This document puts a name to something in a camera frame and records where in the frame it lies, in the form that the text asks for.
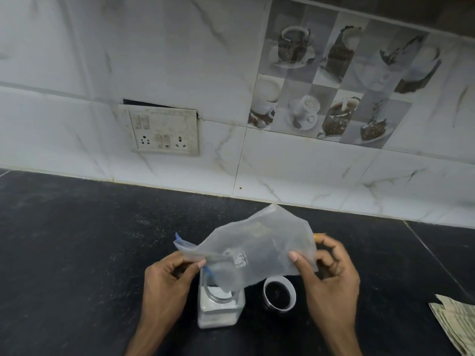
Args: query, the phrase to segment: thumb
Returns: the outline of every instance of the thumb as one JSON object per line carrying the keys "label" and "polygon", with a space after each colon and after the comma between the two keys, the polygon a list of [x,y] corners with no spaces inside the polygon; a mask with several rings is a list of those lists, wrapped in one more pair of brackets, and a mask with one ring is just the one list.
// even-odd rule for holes
{"label": "thumb", "polygon": [[199,263],[192,263],[190,266],[187,267],[183,276],[180,277],[180,282],[186,284],[188,287],[190,286],[191,282],[198,274],[199,270],[206,264],[206,260],[201,260]]}
{"label": "thumb", "polygon": [[305,286],[310,285],[311,283],[319,282],[320,280],[315,275],[312,270],[312,267],[309,265],[307,260],[295,251],[289,252],[289,258],[294,263],[295,267],[299,271],[302,279],[304,280]]}

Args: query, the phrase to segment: plastic bag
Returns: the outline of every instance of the plastic bag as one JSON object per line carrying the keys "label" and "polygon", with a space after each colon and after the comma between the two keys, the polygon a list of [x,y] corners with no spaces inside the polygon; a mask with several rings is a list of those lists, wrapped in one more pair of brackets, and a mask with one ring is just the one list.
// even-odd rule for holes
{"label": "plastic bag", "polygon": [[206,258],[205,271],[224,291],[238,291],[271,276],[298,275],[289,251],[299,252],[317,271],[308,222],[276,204],[218,227],[198,246],[177,235],[175,246],[194,261]]}

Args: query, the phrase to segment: kitchen counter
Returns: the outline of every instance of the kitchen counter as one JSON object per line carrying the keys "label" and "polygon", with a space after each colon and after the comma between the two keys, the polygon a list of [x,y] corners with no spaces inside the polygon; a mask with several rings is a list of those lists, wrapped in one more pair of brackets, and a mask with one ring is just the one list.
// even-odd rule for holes
{"label": "kitchen counter", "polygon": [[[0,177],[0,355],[121,355],[137,325],[143,272],[175,251],[175,232],[198,244],[266,205],[7,172]],[[475,303],[475,280],[458,279],[474,275],[474,230],[284,208],[347,248],[361,278],[356,328],[364,354],[457,355],[427,304],[434,293]],[[195,279],[157,354],[328,355],[302,280],[289,279],[297,292],[289,315],[264,311],[260,282],[246,288],[235,326],[208,330],[197,325]]]}

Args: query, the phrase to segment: hand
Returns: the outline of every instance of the hand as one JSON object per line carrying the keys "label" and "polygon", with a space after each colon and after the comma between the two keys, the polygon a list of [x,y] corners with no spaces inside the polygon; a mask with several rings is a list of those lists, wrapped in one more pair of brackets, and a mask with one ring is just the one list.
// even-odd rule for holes
{"label": "hand", "polygon": [[344,246],[324,233],[314,234],[315,241],[332,249],[317,250],[316,262],[323,274],[320,280],[297,252],[289,257],[302,276],[310,316],[336,355],[361,355],[354,331],[359,275]]}
{"label": "hand", "polygon": [[[176,251],[147,267],[140,322],[125,356],[148,356],[157,350],[183,312],[190,284],[205,263],[190,263]],[[177,272],[187,264],[183,273]]]}

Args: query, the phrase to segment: fingernail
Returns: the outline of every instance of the fingernail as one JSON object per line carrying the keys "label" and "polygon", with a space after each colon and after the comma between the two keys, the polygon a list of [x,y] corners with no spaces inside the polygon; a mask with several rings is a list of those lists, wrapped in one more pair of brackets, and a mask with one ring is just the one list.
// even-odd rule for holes
{"label": "fingernail", "polygon": [[295,252],[295,251],[290,251],[290,252],[289,252],[289,258],[292,260],[293,263],[294,263],[295,261],[297,261],[297,259],[298,259],[298,254],[297,254],[297,252]]}
{"label": "fingernail", "polygon": [[199,263],[198,263],[198,267],[201,269],[203,268],[203,266],[206,265],[206,260],[201,260]]}

